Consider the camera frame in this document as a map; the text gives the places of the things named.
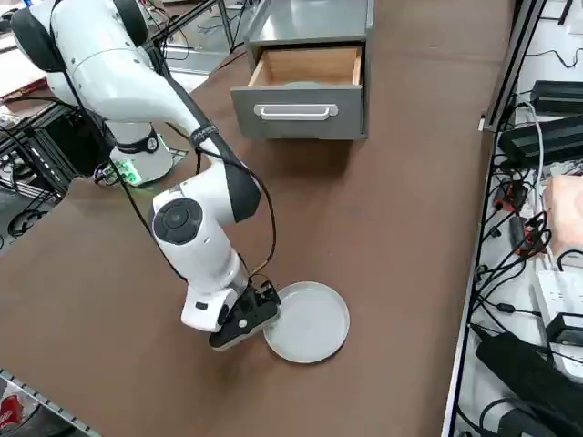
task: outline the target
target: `open drawer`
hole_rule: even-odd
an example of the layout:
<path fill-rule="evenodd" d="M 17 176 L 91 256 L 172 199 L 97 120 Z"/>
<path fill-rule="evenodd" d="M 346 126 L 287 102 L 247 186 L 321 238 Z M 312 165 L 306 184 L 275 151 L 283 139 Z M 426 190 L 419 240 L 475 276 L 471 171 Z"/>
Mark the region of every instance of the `open drawer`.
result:
<path fill-rule="evenodd" d="M 247 86 L 230 93 L 241 132 L 255 138 L 363 135 L 361 48 L 265 50 Z"/>

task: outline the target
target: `gray cabinet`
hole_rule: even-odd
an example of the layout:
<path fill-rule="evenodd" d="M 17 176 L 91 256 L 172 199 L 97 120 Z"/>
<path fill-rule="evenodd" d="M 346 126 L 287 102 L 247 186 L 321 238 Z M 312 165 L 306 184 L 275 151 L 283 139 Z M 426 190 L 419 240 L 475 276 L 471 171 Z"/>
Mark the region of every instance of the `gray cabinet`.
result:
<path fill-rule="evenodd" d="M 372 30 L 373 0 L 263 0 L 245 37 L 251 80 L 231 89 L 243 135 L 366 137 Z"/>

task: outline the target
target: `drawer handle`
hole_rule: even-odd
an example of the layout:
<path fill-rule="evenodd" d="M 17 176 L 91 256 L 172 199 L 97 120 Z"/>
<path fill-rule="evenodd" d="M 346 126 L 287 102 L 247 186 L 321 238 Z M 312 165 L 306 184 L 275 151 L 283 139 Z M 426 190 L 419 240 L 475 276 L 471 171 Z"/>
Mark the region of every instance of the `drawer handle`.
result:
<path fill-rule="evenodd" d="M 338 115 L 336 105 L 255 105 L 255 114 L 263 120 L 323 121 Z"/>

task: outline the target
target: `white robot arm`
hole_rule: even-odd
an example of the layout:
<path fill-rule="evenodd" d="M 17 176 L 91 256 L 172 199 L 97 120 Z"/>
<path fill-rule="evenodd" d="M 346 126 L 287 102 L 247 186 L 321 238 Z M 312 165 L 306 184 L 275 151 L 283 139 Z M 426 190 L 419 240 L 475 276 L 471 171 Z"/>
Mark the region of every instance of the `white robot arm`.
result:
<path fill-rule="evenodd" d="M 21 49 L 70 79 L 83 106 L 117 123 L 180 125 L 210 167 L 154 198 L 152 234 L 188 281 L 182 321 L 226 349 L 279 315 L 272 287 L 256 290 L 221 226 L 252 216 L 261 192 L 216 128 L 171 76 L 140 59 L 147 36 L 135 0 L 46 0 L 15 13 Z"/>

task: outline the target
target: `brown table surface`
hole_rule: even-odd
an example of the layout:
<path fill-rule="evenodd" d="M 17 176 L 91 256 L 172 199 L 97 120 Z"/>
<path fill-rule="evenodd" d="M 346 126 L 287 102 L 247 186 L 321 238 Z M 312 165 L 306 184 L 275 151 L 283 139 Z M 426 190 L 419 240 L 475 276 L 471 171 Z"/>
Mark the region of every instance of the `brown table surface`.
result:
<path fill-rule="evenodd" d="M 180 323 L 184 285 L 123 194 L 79 180 L 1 258 L 0 365 L 105 436 L 438 435 L 484 183 L 477 122 L 510 16 L 507 0 L 377 2 L 363 142 L 243 138 L 229 88 L 249 80 L 244 57 L 196 90 L 273 196 L 265 273 L 346 299 L 351 328 L 332 359 L 292 365 L 261 335 L 212 351 Z M 136 194 L 144 210 L 150 196 Z M 228 233 L 260 262 L 264 202 Z"/>

